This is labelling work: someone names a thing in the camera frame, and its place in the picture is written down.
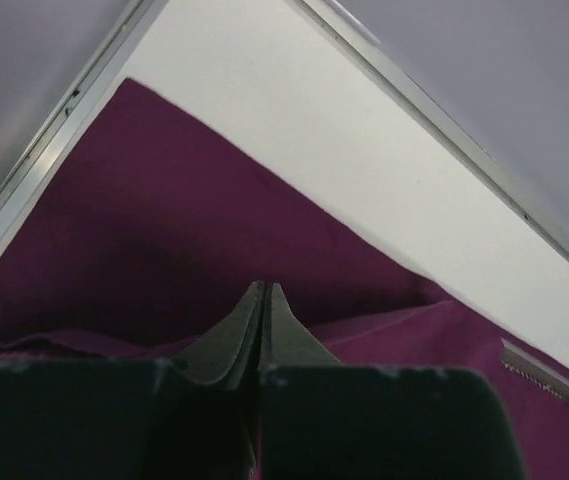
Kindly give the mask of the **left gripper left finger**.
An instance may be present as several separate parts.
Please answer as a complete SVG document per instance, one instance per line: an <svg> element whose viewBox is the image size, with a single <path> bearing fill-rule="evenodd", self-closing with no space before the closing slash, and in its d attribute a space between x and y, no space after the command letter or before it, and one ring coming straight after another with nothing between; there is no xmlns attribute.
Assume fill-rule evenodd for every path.
<svg viewBox="0 0 569 480"><path fill-rule="evenodd" d="M247 479L264 286L168 358L0 353L0 479Z"/></svg>

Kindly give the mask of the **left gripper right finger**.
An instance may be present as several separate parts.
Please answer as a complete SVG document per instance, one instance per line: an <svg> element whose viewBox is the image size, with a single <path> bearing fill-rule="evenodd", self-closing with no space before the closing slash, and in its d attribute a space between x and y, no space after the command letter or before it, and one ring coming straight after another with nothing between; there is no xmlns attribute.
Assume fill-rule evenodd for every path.
<svg viewBox="0 0 569 480"><path fill-rule="evenodd" d="M523 479L510 421L480 374L347 366L266 289L259 360L265 479Z"/></svg>

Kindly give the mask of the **purple cloth wrap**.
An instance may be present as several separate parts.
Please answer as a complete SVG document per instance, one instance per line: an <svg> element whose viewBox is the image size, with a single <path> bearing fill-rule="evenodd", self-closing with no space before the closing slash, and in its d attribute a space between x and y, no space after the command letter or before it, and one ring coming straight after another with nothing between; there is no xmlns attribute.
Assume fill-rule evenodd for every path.
<svg viewBox="0 0 569 480"><path fill-rule="evenodd" d="M504 330L129 79L0 257L0 353L171 355L256 280L342 361L481 371L530 476L569 479L569 403L504 366Z"/></svg>

